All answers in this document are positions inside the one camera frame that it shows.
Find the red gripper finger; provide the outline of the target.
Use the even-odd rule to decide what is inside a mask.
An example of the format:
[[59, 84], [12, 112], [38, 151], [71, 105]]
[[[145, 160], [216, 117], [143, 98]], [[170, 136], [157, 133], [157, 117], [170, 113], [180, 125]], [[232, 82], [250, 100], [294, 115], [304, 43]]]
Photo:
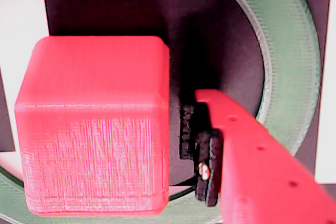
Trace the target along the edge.
[[219, 90], [180, 96], [180, 158], [195, 197], [224, 223], [335, 223], [335, 201], [239, 103]]

